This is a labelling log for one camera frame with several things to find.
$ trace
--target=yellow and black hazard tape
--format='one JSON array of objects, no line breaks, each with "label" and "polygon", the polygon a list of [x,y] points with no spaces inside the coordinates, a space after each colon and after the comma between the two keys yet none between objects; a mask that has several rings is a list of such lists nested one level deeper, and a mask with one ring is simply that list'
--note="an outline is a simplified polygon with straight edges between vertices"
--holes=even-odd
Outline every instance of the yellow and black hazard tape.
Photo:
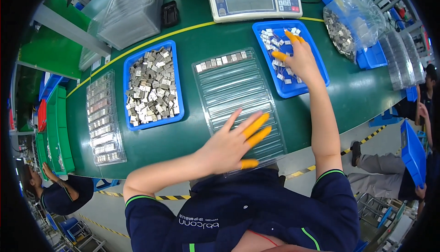
[{"label": "yellow and black hazard tape", "polygon": [[[377,129],[374,133],[372,133],[371,135],[367,136],[365,139],[362,139],[360,141],[360,143],[364,144],[366,143],[367,140],[371,139],[372,137],[374,137],[375,135],[377,135],[380,131],[382,131],[383,129],[386,128],[386,125],[382,126],[381,128]],[[344,150],[341,152],[341,156],[351,152],[351,150],[353,149],[353,147],[348,148],[347,150]]]},{"label": "yellow and black hazard tape", "polygon": [[[382,131],[383,129],[385,129],[386,125],[382,126],[381,128],[377,129],[374,133],[372,133],[371,135],[367,136],[365,139],[362,139],[360,141],[360,143],[364,144],[366,143],[367,140],[371,139],[372,137],[374,137],[375,135],[377,135],[380,131]],[[344,150],[341,152],[341,156],[351,152],[351,150],[353,149],[353,147],[348,148],[347,150]],[[299,177],[300,175],[304,175],[307,172],[313,171],[316,169],[316,166],[312,165],[310,167],[307,167],[305,169],[296,171],[292,174],[286,175],[286,179],[291,179],[291,178],[296,178]]]},{"label": "yellow and black hazard tape", "polygon": [[119,233],[119,232],[116,232],[115,230],[112,230],[112,229],[110,229],[110,228],[107,228],[107,227],[105,227],[105,226],[102,226],[102,225],[100,225],[99,223],[97,223],[97,222],[94,222],[94,221],[92,221],[91,219],[88,219],[88,218],[86,218],[85,216],[83,216],[83,215],[81,215],[81,214],[79,214],[83,219],[85,219],[85,220],[87,220],[87,221],[89,221],[89,222],[91,222],[91,223],[93,223],[93,224],[95,224],[95,225],[97,225],[97,226],[99,226],[99,227],[101,227],[101,228],[104,228],[104,229],[106,229],[106,230],[108,230],[108,231],[110,231],[110,232],[113,232],[113,233],[115,233],[115,234],[118,234],[118,235],[120,235],[120,236],[123,236],[123,237],[126,237],[126,238],[130,238],[129,236],[127,236],[127,235],[125,235],[125,234],[123,234],[123,233]]},{"label": "yellow and black hazard tape", "polygon": [[[372,139],[372,137],[374,137],[375,135],[377,135],[378,133],[380,133],[383,129],[386,128],[387,125],[382,126],[381,128],[377,129],[376,131],[374,131],[371,135],[367,136],[365,139],[362,139],[360,141],[361,144],[366,143],[368,140]],[[344,151],[341,152],[341,156],[348,154],[349,152],[351,152],[351,150],[353,149],[353,147],[350,147]],[[296,178],[299,177],[300,175],[304,175],[307,172],[313,171],[316,169],[316,166],[312,165],[310,167],[304,168],[302,170],[296,171],[292,174],[286,175],[286,179],[291,179],[291,178]],[[114,197],[122,197],[121,193],[113,193],[113,192],[106,192],[106,191],[97,191],[97,193],[101,193],[104,195],[109,195],[109,196],[114,196]],[[191,196],[189,195],[182,195],[182,196],[156,196],[157,200],[187,200],[189,199]]]},{"label": "yellow and black hazard tape", "polygon": [[[107,192],[107,191],[96,191],[97,193],[107,195],[107,196],[113,196],[113,197],[124,197],[122,193],[114,193],[114,192]],[[181,196],[156,196],[156,200],[188,200],[191,196],[190,195],[181,195]]]}]

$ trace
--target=tattoo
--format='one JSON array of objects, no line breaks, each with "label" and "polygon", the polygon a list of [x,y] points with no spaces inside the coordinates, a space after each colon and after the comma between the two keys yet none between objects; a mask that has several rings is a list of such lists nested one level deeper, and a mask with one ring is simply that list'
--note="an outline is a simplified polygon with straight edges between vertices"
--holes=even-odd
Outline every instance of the tattoo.
[{"label": "tattoo", "polygon": [[60,178],[58,178],[58,180],[57,180],[57,182],[56,182],[58,185],[60,185],[62,188],[65,188],[66,187],[66,185],[64,184],[64,180],[62,180],[62,179],[60,179]]}]

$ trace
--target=green plastic tray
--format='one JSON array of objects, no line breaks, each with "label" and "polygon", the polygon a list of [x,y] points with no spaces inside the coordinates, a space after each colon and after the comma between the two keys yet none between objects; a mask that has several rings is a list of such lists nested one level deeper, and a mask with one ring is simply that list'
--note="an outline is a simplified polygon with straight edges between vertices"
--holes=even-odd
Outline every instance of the green plastic tray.
[{"label": "green plastic tray", "polygon": [[52,168],[52,162],[49,161],[49,156],[47,154],[47,134],[37,133],[35,137],[36,154],[38,155],[38,164],[40,165],[41,173],[43,174],[44,180],[48,180],[43,172],[43,163],[47,162],[50,168]]},{"label": "green plastic tray", "polygon": [[[66,88],[56,86],[47,101],[46,107],[47,137],[52,157],[52,171],[57,175],[67,175],[75,170],[66,122]],[[58,163],[59,152],[63,159],[64,171]]]}]

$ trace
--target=navy blue uniform shirt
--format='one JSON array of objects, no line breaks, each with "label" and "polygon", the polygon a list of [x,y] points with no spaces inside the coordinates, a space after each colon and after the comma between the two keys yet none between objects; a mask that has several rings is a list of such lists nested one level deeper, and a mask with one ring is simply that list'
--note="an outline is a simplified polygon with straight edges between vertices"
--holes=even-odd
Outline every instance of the navy blue uniform shirt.
[{"label": "navy blue uniform shirt", "polygon": [[126,203],[134,252],[231,251],[247,229],[310,249],[353,252],[360,236],[356,200],[340,170],[324,173],[311,197],[283,188],[261,168],[197,183],[176,217],[148,196]]},{"label": "navy blue uniform shirt", "polygon": [[[429,200],[432,198],[439,177],[440,177],[440,153],[434,151],[433,153],[430,153],[426,158],[425,203],[429,203]],[[414,180],[412,179],[410,172],[406,168],[405,168],[404,176],[402,178],[402,183],[400,184],[399,200],[421,200],[415,194]]]},{"label": "navy blue uniform shirt", "polygon": [[93,180],[91,178],[69,175],[66,182],[79,193],[78,199],[72,200],[67,189],[54,183],[50,187],[44,188],[40,197],[43,207],[48,212],[66,216],[91,200],[93,196]]}]

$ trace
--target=printed logo on shirt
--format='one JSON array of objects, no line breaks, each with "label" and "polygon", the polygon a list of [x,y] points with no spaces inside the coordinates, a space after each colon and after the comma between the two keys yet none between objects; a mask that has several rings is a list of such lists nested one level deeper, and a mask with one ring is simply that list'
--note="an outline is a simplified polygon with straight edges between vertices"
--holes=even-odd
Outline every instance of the printed logo on shirt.
[{"label": "printed logo on shirt", "polygon": [[204,223],[202,221],[216,221],[218,219],[204,219],[204,218],[192,218],[187,217],[184,215],[179,214],[179,224],[185,225],[185,226],[193,226],[193,227],[200,227],[200,228],[213,228],[213,227],[219,227],[218,222],[214,223]]}]

